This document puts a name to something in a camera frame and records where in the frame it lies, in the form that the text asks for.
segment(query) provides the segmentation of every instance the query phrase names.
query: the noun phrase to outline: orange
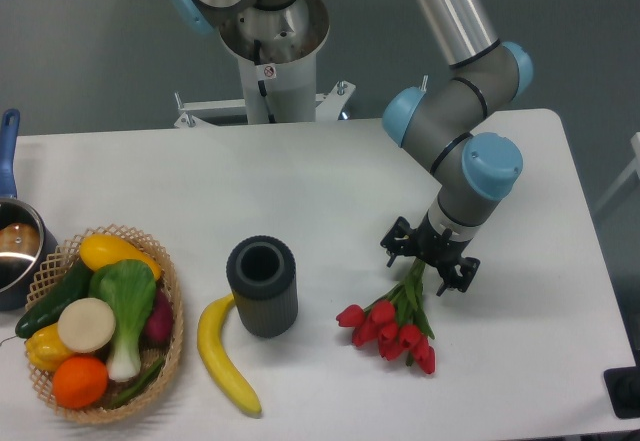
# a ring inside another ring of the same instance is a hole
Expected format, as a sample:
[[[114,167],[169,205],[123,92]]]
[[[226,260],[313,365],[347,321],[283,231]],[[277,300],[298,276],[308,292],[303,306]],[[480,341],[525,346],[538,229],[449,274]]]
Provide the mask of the orange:
[[[53,395],[63,408],[80,409],[98,401],[107,390],[109,373],[93,356],[72,356],[53,375]]]

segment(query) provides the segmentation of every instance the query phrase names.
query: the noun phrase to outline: pot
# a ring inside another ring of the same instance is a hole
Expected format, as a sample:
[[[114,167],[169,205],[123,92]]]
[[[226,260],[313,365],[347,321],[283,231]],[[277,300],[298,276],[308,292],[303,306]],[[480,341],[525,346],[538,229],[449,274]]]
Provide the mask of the pot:
[[[0,311],[24,307],[34,274],[58,244],[38,212],[17,199],[13,160],[19,126],[17,109],[3,114],[0,125]]]

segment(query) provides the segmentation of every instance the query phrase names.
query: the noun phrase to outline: banana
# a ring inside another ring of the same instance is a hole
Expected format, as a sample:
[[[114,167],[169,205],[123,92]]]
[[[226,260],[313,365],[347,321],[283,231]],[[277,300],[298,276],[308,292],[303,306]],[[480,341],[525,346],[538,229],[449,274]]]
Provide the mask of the banana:
[[[257,417],[262,413],[258,395],[233,365],[222,345],[222,326],[234,304],[233,294],[229,294],[204,309],[198,321],[198,352],[222,392],[245,414]]]

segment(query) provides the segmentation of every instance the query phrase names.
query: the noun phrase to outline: blue pot handle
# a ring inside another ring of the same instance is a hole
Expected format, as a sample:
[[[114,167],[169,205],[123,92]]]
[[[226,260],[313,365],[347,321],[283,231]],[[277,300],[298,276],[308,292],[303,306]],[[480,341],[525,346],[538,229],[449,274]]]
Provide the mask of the blue pot handle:
[[[18,190],[13,176],[13,159],[20,127],[20,112],[8,109],[2,115],[0,126],[0,197],[17,198]]]

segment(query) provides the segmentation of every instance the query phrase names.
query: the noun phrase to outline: wicker basket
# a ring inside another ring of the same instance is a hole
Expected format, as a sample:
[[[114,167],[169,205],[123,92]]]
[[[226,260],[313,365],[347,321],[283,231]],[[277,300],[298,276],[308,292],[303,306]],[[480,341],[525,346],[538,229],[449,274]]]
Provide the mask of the wicker basket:
[[[40,271],[35,274],[30,293],[27,296],[26,309],[31,308],[62,278],[78,258],[80,243],[85,237],[94,233],[119,236],[156,260],[163,270],[162,278],[158,283],[160,283],[159,286],[161,286],[162,291],[173,307],[174,326],[171,341],[166,347],[154,347],[150,344],[145,344],[145,341],[141,339],[140,358],[142,360],[142,370],[147,369],[160,356],[165,356],[166,358],[164,366],[158,377],[141,394],[116,409],[105,409],[104,406],[107,406],[115,396],[123,389],[126,389],[129,383],[114,383],[110,381],[107,392],[97,403],[81,410],[65,409],[56,404],[55,397],[52,394],[53,373],[40,371],[29,363],[30,377],[38,397],[53,409],[57,415],[80,424],[103,424],[118,421],[140,411],[154,401],[167,388],[177,372],[184,333],[182,297],[175,269],[169,255],[151,236],[126,226],[111,225],[107,228],[88,229],[83,235],[76,235],[73,239],[67,240],[61,246],[58,246],[55,253],[47,257],[46,261],[42,263]]]

